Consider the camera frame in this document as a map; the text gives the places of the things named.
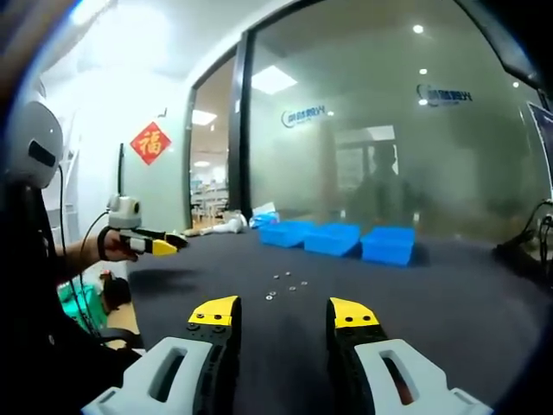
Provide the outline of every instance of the white helmet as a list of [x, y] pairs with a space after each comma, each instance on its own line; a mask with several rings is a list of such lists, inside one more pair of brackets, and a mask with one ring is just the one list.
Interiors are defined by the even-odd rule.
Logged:
[[8, 157], [4, 161], [8, 182], [45, 188], [63, 155], [63, 132], [38, 92], [16, 104], [7, 132]]

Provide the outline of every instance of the black table surface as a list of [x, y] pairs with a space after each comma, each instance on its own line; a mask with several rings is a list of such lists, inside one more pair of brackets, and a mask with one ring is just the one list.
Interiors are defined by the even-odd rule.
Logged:
[[397, 268], [263, 246], [250, 231], [191, 239], [169, 257], [143, 256], [130, 265], [129, 282], [146, 348], [179, 337], [201, 303], [242, 298], [237, 414], [332, 413], [324, 337], [330, 297], [372, 309], [390, 338], [446, 372], [449, 387], [493, 406], [536, 347], [550, 298], [496, 263], [491, 248], [425, 240], [419, 259]]

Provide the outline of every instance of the human hand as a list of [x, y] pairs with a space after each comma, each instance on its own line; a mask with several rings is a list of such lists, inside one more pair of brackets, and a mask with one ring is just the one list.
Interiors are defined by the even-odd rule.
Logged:
[[104, 239], [105, 256], [112, 262], [132, 261], [137, 262], [138, 256], [126, 244], [121, 242], [118, 231], [110, 230]]

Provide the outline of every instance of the human arm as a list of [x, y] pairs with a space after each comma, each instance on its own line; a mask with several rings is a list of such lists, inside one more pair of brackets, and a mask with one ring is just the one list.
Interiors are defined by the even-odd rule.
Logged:
[[[105, 256], [111, 262], [137, 261], [137, 255], [119, 237], [119, 232], [111, 230], [105, 234]], [[65, 283], [80, 274], [90, 266], [100, 261], [98, 251], [98, 236], [91, 236], [83, 241], [66, 246], [65, 255], [62, 246], [55, 247], [56, 255], [60, 259], [62, 275], [59, 275], [60, 283]]]

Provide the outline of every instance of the blue plastic bin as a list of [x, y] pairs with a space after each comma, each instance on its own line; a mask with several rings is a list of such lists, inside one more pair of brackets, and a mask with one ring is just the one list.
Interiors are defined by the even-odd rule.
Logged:
[[305, 238], [304, 249], [336, 257], [347, 255], [359, 242], [361, 231], [355, 225], [329, 223], [312, 229]]
[[375, 227], [361, 238], [363, 260], [407, 266], [415, 245], [415, 229], [408, 227]]
[[285, 220], [259, 228], [259, 238], [267, 245], [291, 248], [300, 245], [306, 234], [315, 227], [313, 222]]

